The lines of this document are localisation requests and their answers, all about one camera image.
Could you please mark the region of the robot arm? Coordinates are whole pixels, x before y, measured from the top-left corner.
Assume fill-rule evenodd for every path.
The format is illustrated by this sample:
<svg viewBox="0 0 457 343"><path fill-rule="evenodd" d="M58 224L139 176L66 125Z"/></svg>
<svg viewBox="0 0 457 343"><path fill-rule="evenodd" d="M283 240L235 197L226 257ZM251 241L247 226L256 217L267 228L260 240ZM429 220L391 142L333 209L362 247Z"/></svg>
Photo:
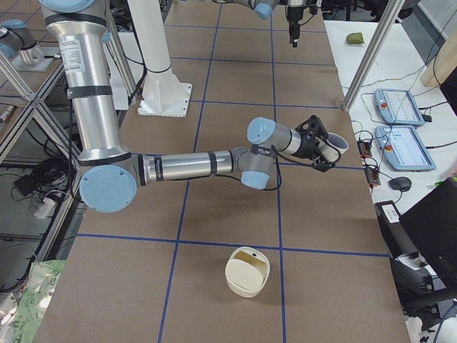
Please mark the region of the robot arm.
<svg viewBox="0 0 457 343"><path fill-rule="evenodd" d="M234 5L185 1L166 19L157 1L130 1L144 63L141 101L122 124L102 41L106 1L43 1L59 43L82 142L80 195L97 212L130 205L151 182L238 173L265 190L279 154L319 171L341 153L317 116L295 129L273 119L271 33L241 27Z"/></svg>
<svg viewBox="0 0 457 343"><path fill-rule="evenodd" d="M285 17L288 22L289 43L293 48L298 46L301 27L307 24L318 13L322 1L317 0L238 0L238 1L214 1L215 4L239 4L250 8L261 19L271 17L273 10L278 5L283 5Z"/></svg>

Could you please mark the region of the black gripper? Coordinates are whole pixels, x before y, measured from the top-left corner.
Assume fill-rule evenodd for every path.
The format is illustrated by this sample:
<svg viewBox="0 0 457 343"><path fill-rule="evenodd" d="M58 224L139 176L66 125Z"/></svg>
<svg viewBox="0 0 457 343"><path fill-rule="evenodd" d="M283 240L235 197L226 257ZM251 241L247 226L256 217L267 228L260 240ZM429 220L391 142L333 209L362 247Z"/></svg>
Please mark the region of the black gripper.
<svg viewBox="0 0 457 343"><path fill-rule="evenodd" d="M311 167L320 172L327 172L336 166L336 162L319 159L322 153L319 151L319 133L317 131L298 131L301 137L301 145L298 148L298 158L314 159Z"/></svg>
<svg viewBox="0 0 457 343"><path fill-rule="evenodd" d="M288 0L286 2L286 19L289 23L289 43L292 47L298 46L298 40L301 33L300 20L303 19L303 13L309 9L310 15L317 14L317 0Z"/></svg>

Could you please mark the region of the small robot arm base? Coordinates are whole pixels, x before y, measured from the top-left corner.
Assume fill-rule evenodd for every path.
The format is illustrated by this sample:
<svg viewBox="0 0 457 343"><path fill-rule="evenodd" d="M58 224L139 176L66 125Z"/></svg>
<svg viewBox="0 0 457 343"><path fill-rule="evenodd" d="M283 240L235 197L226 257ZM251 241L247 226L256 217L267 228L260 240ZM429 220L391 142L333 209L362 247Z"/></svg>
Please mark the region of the small robot arm base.
<svg viewBox="0 0 457 343"><path fill-rule="evenodd" d="M58 47L39 46L27 25L19 19L1 22L1 53L18 71L46 71L61 57Z"/></svg>

